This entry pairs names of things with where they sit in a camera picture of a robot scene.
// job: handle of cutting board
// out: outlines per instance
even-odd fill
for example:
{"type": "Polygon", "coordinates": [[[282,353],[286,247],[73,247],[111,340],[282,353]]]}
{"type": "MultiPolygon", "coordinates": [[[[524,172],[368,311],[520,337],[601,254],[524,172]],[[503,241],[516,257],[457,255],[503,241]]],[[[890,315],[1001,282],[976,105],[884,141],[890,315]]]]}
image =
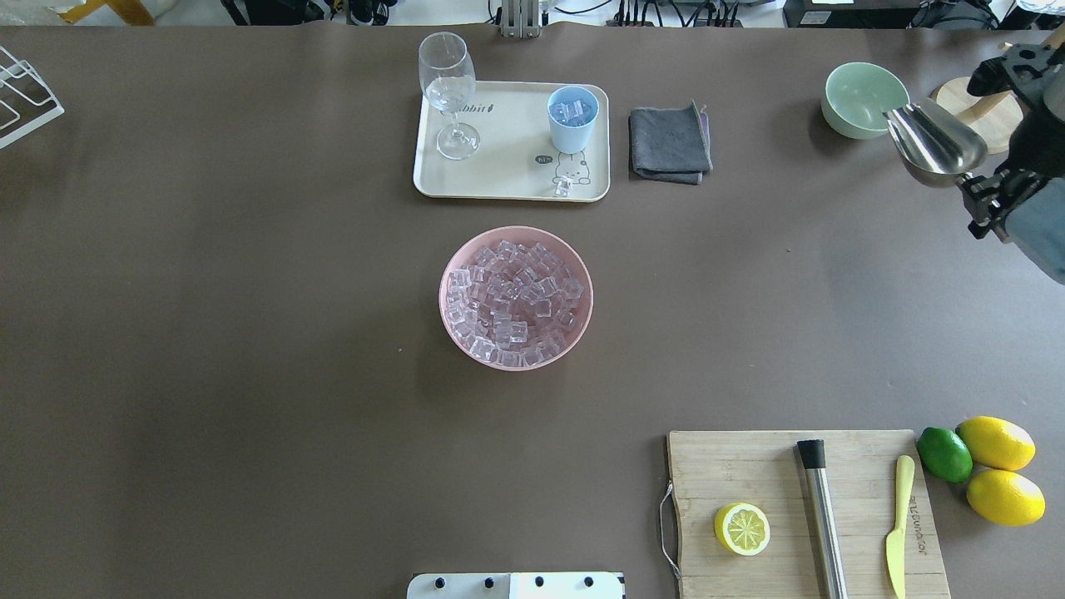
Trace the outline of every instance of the handle of cutting board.
{"type": "Polygon", "coordinates": [[[666,556],[666,561],[669,562],[669,567],[673,569],[673,576],[676,580],[681,580],[681,568],[676,567],[676,562],[669,556],[669,551],[666,550],[666,519],[662,518],[662,508],[666,506],[666,500],[673,496],[673,481],[670,481],[666,485],[666,495],[662,496],[662,500],[658,502],[658,534],[662,541],[662,555],[666,556]]]}

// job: brown table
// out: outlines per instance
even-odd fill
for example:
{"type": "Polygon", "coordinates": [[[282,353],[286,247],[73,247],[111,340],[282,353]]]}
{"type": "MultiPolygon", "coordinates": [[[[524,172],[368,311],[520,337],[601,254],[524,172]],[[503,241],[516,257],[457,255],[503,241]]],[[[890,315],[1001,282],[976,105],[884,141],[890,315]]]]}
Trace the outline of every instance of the brown table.
{"type": "Polygon", "coordinates": [[[999,528],[933,482],[953,594],[1060,594],[1065,293],[818,109],[842,62],[917,97],[1043,34],[457,29],[482,79],[609,94],[604,199],[420,195],[427,29],[0,30],[67,109],[0,151],[0,596],[617,569],[673,597],[670,430],[979,414],[1033,434],[1049,511],[999,528]],[[635,178],[628,111],[692,98],[716,171],[635,178]],[[506,224],[559,234],[595,282],[580,344],[526,374],[462,355],[436,308],[452,253],[506,224]]]}

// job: black cap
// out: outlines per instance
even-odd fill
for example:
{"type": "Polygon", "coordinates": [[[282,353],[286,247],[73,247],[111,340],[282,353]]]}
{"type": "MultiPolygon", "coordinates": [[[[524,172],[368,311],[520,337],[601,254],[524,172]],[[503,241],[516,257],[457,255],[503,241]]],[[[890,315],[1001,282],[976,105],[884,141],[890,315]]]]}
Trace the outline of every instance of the black cap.
{"type": "Polygon", "coordinates": [[[824,468],[824,439],[807,439],[799,441],[796,446],[799,447],[803,468],[807,470],[824,468]]]}

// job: metal scoop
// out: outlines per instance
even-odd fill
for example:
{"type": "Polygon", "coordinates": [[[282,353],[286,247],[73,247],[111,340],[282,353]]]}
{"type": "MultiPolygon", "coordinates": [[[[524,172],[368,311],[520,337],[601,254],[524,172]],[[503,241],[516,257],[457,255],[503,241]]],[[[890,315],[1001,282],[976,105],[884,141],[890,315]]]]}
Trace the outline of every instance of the metal scoop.
{"type": "Polygon", "coordinates": [[[906,169],[929,187],[950,187],[987,159],[987,143],[931,98],[884,113],[906,169]]]}

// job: green lime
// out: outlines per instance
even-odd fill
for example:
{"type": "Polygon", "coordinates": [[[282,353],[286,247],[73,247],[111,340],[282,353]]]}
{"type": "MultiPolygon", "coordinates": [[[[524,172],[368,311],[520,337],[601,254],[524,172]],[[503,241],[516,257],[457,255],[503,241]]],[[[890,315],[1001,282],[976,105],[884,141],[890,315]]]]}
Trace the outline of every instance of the green lime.
{"type": "Polygon", "coordinates": [[[972,456],[953,431],[929,426],[917,439],[917,453],[933,475],[948,483],[964,483],[972,473],[972,456]]]}

